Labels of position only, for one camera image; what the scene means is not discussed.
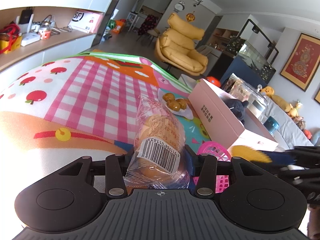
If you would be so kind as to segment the orange cardboard box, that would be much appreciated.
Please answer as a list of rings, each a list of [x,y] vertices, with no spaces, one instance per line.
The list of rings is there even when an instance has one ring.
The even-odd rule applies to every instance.
[[[125,22],[121,20],[115,20],[115,27],[112,29],[112,32],[119,34],[125,26]]]

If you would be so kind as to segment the red framed wall picture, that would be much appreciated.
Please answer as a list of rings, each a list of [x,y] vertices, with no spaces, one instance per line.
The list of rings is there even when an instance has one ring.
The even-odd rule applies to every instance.
[[[319,38],[301,33],[280,75],[304,92],[319,67]]]

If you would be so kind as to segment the white SF express parcel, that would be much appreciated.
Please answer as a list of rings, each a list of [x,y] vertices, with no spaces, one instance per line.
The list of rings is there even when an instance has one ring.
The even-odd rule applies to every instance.
[[[97,12],[78,10],[71,19],[68,27],[84,33],[96,33],[103,15]]]

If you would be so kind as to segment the teal thermos bottle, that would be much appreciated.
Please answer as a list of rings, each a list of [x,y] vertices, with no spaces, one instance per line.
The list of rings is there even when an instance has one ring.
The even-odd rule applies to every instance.
[[[264,127],[268,130],[268,132],[273,135],[274,132],[279,128],[279,123],[277,120],[271,116],[269,116],[265,122],[263,123]]]

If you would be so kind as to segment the yellow giraffe plush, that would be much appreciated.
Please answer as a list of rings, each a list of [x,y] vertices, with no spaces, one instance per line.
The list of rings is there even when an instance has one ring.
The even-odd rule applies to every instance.
[[[298,110],[302,107],[302,103],[298,100],[296,102],[296,105],[293,106],[292,104],[290,104],[290,110],[288,112],[288,115],[291,117],[291,118],[295,118],[295,117],[298,117],[299,114],[298,114]]]

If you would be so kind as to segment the black plush toy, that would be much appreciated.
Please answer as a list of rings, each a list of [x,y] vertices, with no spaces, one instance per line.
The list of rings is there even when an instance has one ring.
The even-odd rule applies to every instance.
[[[249,105],[249,102],[247,100],[240,101],[238,99],[225,99],[223,102],[231,110],[235,117],[244,125],[246,108]]]

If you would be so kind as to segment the pink plastic strainer scoop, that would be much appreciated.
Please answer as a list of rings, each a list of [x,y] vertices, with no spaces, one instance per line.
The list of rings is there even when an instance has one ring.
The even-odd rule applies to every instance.
[[[229,165],[231,155],[228,150],[214,141],[204,142],[196,154],[192,156],[193,160],[193,181],[197,185],[198,180],[204,184],[204,179],[215,180],[215,193],[222,193],[229,186],[228,173],[224,168]]]

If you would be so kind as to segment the glass fish tank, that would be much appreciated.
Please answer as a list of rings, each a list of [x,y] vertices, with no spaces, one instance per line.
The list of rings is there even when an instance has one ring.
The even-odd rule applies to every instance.
[[[227,52],[239,57],[244,63],[258,74],[263,81],[269,83],[276,70],[269,64],[247,40],[233,36],[226,47]]]

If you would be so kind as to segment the tray of brown buns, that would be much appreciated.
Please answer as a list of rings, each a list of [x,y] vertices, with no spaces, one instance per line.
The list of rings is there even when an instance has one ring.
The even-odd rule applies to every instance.
[[[158,90],[158,99],[172,114],[193,120],[194,114],[187,99],[178,98],[172,92],[166,93],[161,89]]]

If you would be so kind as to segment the packaged bread with QR label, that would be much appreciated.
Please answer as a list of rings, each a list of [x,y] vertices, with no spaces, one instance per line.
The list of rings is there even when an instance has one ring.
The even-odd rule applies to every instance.
[[[190,176],[181,122],[163,103],[142,96],[136,115],[134,153],[124,176],[133,189],[186,189]]]

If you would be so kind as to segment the large glass jar with lid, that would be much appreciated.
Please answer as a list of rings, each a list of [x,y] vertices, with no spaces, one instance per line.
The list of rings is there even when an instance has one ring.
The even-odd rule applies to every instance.
[[[250,84],[237,79],[232,85],[229,94],[240,101],[248,101],[247,108],[259,120],[262,120],[263,115],[267,108],[267,100],[261,94],[262,85],[252,87]]]

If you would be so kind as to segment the yellow plush bear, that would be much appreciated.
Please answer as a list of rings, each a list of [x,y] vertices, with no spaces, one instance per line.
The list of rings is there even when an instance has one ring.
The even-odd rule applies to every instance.
[[[286,102],[283,98],[276,95],[274,89],[271,86],[266,86],[260,90],[261,94],[264,94],[272,99],[284,112],[289,113],[292,105]]]

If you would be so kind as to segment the panda wall clock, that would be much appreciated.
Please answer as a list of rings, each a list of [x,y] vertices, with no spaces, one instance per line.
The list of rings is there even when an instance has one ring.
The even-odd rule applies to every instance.
[[[174,5],[174,12],[178,13],[181,12],[185,9],[185,2],[184,1],[179,1]]]

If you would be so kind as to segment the colourful cartoon play mat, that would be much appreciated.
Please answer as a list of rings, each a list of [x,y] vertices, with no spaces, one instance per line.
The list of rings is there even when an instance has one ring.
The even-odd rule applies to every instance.
[[[94,51],[9,68],[1,74],[1,155],[124,153],[136,135],[142,96],[187,98],[190,91],[136,55]]]

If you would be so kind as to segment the pink gift box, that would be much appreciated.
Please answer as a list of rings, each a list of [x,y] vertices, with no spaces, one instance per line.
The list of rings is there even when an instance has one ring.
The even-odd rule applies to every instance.
[[[204,79],[188,96],[212,141],[228,150],[235,145],[244,145],[255,150],[275,151],[278,143],[249,109],[245,109],[244,123],[236,118],[225,104],[231,98],[230,94]]]

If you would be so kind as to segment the grey sofa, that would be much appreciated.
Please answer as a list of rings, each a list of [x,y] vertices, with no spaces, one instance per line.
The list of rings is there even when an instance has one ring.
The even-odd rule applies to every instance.
[[[268,96],[266,109],[259,120],[264,123],[268,117],[272,117],[279,124],[273,136],[283,149],[293,149],[295,146],[313,146],[303,131],[294,121]]]

